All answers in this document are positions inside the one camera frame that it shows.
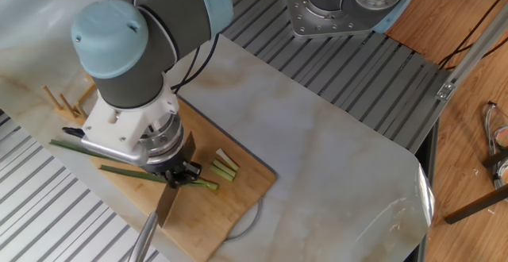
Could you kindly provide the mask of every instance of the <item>black wire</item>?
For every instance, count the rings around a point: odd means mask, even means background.
[[[217,42],[219,41],[219,34],[217,34],[217,36],[215,36],[215,40],[214,40],[214,44],[212,45],[212,48],[210,49],[210,53],[208,54],[208,56],[206,57],[206,60],[205,62],[203,63],[203,65],[198,69],[198,71],[196,71],[189,79],[185,80],[185,81],[182,81],[181,83],[179,84],[176,84],[174,86],[171,87],[171,89],[175,89],[175,88],[180,88],[180,87],[183,87],[184,85],[190,83],[191,81],[193,81],[195,78],[198,77],[199,74],[201,74],[203,72],[203,70],[205,69],[206,65],[208,64],[208,62],[210,62],[210,60],[212,59],[212,56],[214,55],[214,52],[215,52],[215,48],[217,47]]]
[[[196,52],[194,52],[194,59],[192,59],[192,63],[190,64],[190,67],[187,70],[187,73],[185,74],[185,76],[183,76],[183,79],[179,84],[185,83],[185,81],[187,80],[187,77],[189,77],[189,75],[191,74],[192,68],[194,67],[194,64],[196,64],[196,59],[198,58],[200,48],[201,47],[196,48]],[[180,91],[180,88],[182,88],[182,86],[183,85],[176,87],[175,94],[178,94],[178,92]]]
[[[469,32],[469,34],[462,40],[462,42],[457,46],[457,48],[455,49],[455,51],[453,51],[451,54],[449,54],[448,56],[446,56],[441,62],[442,64],[440,65],[440,69],[442,69],[443,67],[445,67],[445,65],[450,61],[450,59],[460,53],[459,50],[460,50],[460,47],[462,47],[463,44],[465,44],[469,38],[472,36],[472,34],[478,29],[478,27],[483,23],[483,21],[485,21],[485,19],[487,18],[487,16],[492,12],[492,10],[499,4],[499,2],[501,2],[501,0],[496,0],[494,2],[494,4],[492,4],[491,8],[489,8],[489,10],[487,10],[487,12],[483,15],[483,17],[479,20],[479,22],[476,24],[475,28],[473,28],[471,30],[471,32]]]
[[[467,51],[468,49],[470,49],[473,45],[470,44],[468,45],[467,47],[465,48],[461,48],[460,50],[458,50],[456,53],[451,53],[449,55],[447,55],[444,59],[442,59],[440,62],[439,62],[439,65],[442,65],[446,60],[450,60],[454,55],[458,54],[458,53],[461,53],[463,51]]]
[[[508,37],[506,37],[506,39],[502,40],[501,43],[499,43],[497,46],[493,47],[490,51],[488,51],[487,53],[485,53],[485,55],[482,56],[482,59],[485,59],[486,57],[490,56],[493,52],[497,51],[499,48],[501,48],[504,44],[506,44],[506,42],[508,42]],[[456,68],[457,66],[453,66],[453,67],[446,67],[445,69],[454,69]]]

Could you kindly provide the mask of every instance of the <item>metal mounting plate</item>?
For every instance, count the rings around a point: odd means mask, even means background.
[[[287,9],[297,37],[335,37],[371,32],[366,25],[343,11],[320,10],[309,0],[287,0]]]

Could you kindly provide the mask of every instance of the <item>marble surface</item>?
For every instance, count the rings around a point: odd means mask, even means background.
[[[0,1],[0,108],[140,230],[146,217],[86,156],[47,145],[70,124],[40,86],[70,101],[86,90],[69,31],[93,1]],[[209,49],[203,45],[197,66]],[[179,82],[191,57],[167,79]],[[425,235],[432,198],[416,158],[236,44],[222,37],[180,94],[278,176],[253,231],[212,261],[403,261]],[[160,232],[153,244],[171,261],[190,261]]]

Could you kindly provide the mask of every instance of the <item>metal clamp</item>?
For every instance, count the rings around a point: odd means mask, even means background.
[[[452,93],[455,89],[455,84],[450,82],[444,83],[441,89],[437,92],[436,99],[442,102],[447,102],[452,97]]]

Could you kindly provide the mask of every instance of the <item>wooden stick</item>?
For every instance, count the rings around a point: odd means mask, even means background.
[[[56,98],[53,96],[53,94],[51,93],[51,91],[49,91],[49,88],[46,87],[46,86],[42,86],[42,89],[44,91],[46,91],[46,94],[49,96],[49,99],[51,99],[51,101],[53,102],[53,104],[55,105],[55,107],[58,109],[58,110],[62,110],[62,106],[58,103],[58,101],[56,101]]]
[[[85,110],[83,110],[83,107],[81,106],[81,104],[79,104],[79,102],[78,102],[78,103],[76,103],[76,108],[78,109],[78,111],[79,111],[79,115],[81,115],[81,117],[83,117],[83,118],[85,118],[85,119],[87,119],[87,118],[88,118],[87,113],[85,112]]]
[[[69,104],[69,102],[67,101],[67,99],[65,99],[64,95],[63,94],[59,94],[58,95],[60,97],[60,99],[62,99],[62,102],[63,102],[63,106],[65,106],[65,109],[71,113],[72,117],[73,118],[77,118],[78,115],[76,115],[76,113],[72,110],[72,107],[71,105]]]
[[[92,92],[94,92],[96,88],[97,87],[95,86],[95,84],[90,85],[90,87],[88,87],[87,91],[85,91],[85,93],[83,95],[81,95],[81,97],[78,99],[78,103],[76,103],[76,105],[83,104],[83,102],[85,102],[85,100],[87,100],[87,97],[90,96],[90,94]]]

